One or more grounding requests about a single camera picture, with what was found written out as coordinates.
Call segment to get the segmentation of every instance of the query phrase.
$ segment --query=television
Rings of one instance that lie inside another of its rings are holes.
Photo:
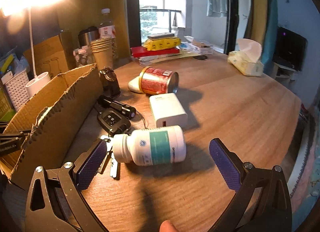
[[[307,39],[293,31],[279,27],[273,61],[301,71],[306,47]]]

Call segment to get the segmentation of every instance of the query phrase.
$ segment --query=teal label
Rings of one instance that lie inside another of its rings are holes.
[[[150,133],[150,146],[153,165],[171,162],[167,131]]]

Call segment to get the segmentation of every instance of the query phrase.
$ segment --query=black keychain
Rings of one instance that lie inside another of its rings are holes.
[[[207,60],[208,59],[208,57],[205,56],[205,55],[195,56],[194,58],[197,59],[197,60]]]
[[[131,122],[120,112],[112,108],[107,108],[97,116],[102,128],[113,137],[116,134],[122,134],[131,127]]]

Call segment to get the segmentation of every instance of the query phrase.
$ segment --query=white charger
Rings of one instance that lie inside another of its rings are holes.
[[[188,115],[174,93],[151,96],[150,107],[156,127],[185,127],[188,123]]]

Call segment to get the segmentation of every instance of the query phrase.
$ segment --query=white plastic basket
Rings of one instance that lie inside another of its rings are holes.
[[[7,89],[11,102],[17,112],[29,100],[29,95],[26,89],[26,84],[28,84],[28,82],[29,78],[27,71],[23,70],[21,73],[5,83],[5,88]]]

